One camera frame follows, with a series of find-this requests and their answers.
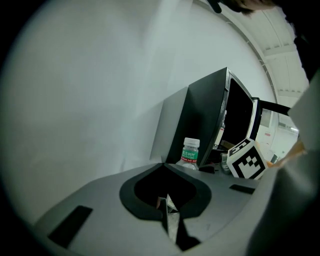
white box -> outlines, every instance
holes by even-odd
[[[226,164],[234,177],[255,180],[268,168],[256,142],[250,138],[228,150]]]

white wall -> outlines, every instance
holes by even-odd
[[[276,130],[271,150],[278,156],[284,158],[292,146],[297,142],[298,135],[281,127]]]
[[[253,97],[275,103],[265,72],[244,39],[226,22],[194,4],[168,90],[177,91],[225,67],[230,68]]]
[[[270,161],[274,155],[270,150],[275,140],[278,124],[279,114],[272,111],[269,127],[259,125],[259,130],[256,134],[255,141],[259,143],[260,151],[268,161]]]
[[[228,66],[274,102],[246,42],[191,0],[51,1],[1,77],[9,196],[34,223],[84,184],[148,164],[162,100]]]

curved ceiling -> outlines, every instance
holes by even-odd
[[[308,87],[305,71],[294,44],[295,34],[280,8],[256,11],[250,17],[220,5],[222,14],[249,40],[261,58],[277,102],[292,107]]]

black rectangular slot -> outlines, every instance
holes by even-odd
[[[93,209],[85,206],[77,206],[55,230],[48,235],[48,238],[57,245],[67,248],[85,223]]]
[[[240,192],[250,194],[250,195],[252,195],[255,192],[255,189],[252,187],[241,186],[241,185],[236,185],[236,184],[229,187],[229,189],[240,191]]]

bottle cap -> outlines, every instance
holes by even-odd
[[[184,143],[185,146],[190,146],[190,147],[197,147],[199,148],[200,146],[200,140],[196,138],[184,138]]]

